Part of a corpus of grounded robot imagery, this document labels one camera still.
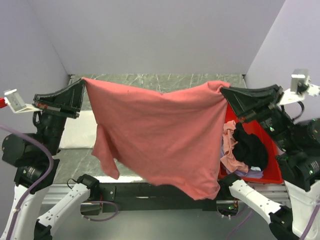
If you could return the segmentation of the dark pink t shirt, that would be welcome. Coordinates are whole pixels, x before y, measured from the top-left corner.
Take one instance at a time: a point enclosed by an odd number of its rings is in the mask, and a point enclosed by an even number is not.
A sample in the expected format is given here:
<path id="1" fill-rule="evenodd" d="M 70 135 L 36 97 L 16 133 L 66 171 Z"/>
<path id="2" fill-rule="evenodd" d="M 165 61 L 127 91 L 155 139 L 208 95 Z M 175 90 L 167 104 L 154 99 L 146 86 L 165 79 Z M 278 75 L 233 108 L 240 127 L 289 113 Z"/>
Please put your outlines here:
<path id="1" fill-rule="evenodd" d="M 92 154 L 109 177 L 120 177 L 120 162 L 153 185 L 216 198 L 228 83 L 169 93 L 89 78 L 85 85 L 97 124 Z"/>

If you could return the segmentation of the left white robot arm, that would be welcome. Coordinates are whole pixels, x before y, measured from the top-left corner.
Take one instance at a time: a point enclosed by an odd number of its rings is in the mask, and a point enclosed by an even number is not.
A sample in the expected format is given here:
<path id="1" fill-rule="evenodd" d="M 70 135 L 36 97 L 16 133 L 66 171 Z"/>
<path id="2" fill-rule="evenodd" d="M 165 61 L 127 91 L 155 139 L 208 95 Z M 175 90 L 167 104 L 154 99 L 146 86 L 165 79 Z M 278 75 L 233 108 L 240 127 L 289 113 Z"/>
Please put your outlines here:
<path id="1" fill-rule="evenodd" d="M 3 240 L 50 240 L 59 224 L 83 202 L 100 199 L 99 181 L 80 176 L 70 192 L 50 211 L 39 215 L 42 202 L 53 184 L 59 160 L 60 142 L 67 119 L 76 119 L 83 103 L 85 82 L 78 80 L 66 88 L 36 94 L 27 104 L 16 89 L 4 93 L 3 103 L 12 112 L 32 113 L 35 133 L 8 132 L 2 142 L 2 160 L 16 168 L 14 199 L 1 238 Z"/>

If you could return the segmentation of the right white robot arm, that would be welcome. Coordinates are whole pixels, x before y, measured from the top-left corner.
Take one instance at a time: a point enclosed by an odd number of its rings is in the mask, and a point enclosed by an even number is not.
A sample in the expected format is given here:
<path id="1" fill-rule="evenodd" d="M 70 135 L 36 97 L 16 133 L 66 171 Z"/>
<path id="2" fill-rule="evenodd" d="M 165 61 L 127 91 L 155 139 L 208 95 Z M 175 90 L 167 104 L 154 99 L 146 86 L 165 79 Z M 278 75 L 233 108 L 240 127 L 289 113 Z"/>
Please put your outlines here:
<path id="1" fill-rule="evenodd" d="M 317 97 L 320 88 L 303 84 L 296 90 L 278 85 L 260 89 L 222 88 L 234 114 L 242 123 L 256 121 L 281 155 L 276 156 L 291 205 L 270 200 L 232 173 L 219 181 L 222 198 L 244 202 L 267 222 L 279 240 L 317 240 L 320 237 L 320 121 L 297 122 L 285 105 L 301 104 L 306 95 Z"/>

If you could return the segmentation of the folded white t shirt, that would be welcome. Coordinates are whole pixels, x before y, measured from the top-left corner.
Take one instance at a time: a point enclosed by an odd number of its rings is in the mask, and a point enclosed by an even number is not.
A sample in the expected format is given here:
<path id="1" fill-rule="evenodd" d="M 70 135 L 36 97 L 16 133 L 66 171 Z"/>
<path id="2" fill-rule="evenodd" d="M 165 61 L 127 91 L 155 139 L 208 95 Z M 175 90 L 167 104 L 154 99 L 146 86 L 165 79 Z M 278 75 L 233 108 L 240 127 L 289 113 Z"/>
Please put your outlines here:
<path id="1" fill-rule="evenodd" d="M 59 144 L 60 149 L 92 149 L 97 123 L 92 110 L 82 110 L 77 118 L 67 118 Z"/>

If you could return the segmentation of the light pink t shirt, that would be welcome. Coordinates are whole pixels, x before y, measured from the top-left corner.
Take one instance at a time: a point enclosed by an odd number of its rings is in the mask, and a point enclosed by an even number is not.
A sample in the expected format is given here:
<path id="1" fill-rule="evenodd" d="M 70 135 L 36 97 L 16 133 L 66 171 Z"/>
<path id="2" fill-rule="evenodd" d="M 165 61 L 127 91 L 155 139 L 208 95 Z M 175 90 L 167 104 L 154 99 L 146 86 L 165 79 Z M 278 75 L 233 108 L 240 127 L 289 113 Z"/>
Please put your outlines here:
<path id="1" fill-rule="evenodd" d="M 235 145 L 238 143 L 233 137 L 235 129 L 236 122 L 234 120 L 228 121 L 223 125 L 223 156 L 220 158 L 220 161 L 230 173 L 233 173 L 235 171 L 247 173 L 249 171 L 249 166 L 243 162 L 238 161 L 233 154 L 233 149 L 235 148 Z"/>

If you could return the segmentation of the lavender t shirt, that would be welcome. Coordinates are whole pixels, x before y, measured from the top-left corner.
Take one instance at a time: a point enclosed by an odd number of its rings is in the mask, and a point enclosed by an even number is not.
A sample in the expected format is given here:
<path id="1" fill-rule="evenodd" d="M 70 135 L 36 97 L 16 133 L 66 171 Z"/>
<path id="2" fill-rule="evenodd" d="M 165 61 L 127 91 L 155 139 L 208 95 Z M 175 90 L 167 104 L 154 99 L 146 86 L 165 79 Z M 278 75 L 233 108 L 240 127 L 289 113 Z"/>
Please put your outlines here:
<path id="1" fill-rule="evenodd" d="M 239 177 L 261 179 L 264 176 L 263 171 L 259 167 L 249 167 L 244 162 L 236 160 L 232 153 L 233 148 L 227 145 L 225 148 L 224 140 L 221 140 L 220 147 L 220 163 L 227 174 L 235 173 Z"/>

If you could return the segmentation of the red plastic bin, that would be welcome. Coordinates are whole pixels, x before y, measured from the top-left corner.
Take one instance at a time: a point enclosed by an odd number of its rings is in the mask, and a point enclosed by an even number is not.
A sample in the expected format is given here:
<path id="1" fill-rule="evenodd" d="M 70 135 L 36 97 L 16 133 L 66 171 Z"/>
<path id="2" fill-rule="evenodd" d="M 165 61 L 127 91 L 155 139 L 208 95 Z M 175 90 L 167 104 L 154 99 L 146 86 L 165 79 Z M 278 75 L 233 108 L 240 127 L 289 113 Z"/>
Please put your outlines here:
<path id="1" fill-rule="evenodd" d="M 247 182 L 281 184 L 277 153 L 275 144 L 257 122 L 240 123 L 231 107 L 227 107 L 219 179 L 234 173 Z"/>

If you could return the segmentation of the aluminium frame rail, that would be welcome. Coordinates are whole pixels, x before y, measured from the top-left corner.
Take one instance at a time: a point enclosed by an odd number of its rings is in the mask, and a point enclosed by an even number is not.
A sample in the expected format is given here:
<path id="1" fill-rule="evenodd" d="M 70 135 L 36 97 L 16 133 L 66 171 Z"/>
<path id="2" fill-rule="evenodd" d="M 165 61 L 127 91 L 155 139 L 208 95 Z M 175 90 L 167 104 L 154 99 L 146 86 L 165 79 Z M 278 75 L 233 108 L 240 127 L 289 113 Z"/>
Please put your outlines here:
<path id="1" fill-rule="evenodd" d="M 290 201 L 287 189 L 284 184 L 259 184 L 249 182 L 248 185 L 274 202 L 288 203 Z M 45 195 L 42 204 L 55 205 L 69 191 L 70 189 L 66 184 L 54 184 L 49 188 L 49 191 Z"/>

